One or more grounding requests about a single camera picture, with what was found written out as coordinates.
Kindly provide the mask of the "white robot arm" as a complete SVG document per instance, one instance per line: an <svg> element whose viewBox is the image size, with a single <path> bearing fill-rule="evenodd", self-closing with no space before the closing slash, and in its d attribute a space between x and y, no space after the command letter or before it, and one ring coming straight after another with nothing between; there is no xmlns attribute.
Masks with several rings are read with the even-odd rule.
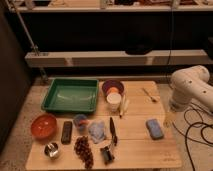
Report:
<svg viewBox="0 0 213 171"><path fill-rule="evenodd" d="M202 65L180 69L172 73L170 111L165 115L164 126L169 127L176 112L184 111L196 99L213 112L213 86L208 84L210 73Z"/></svg>

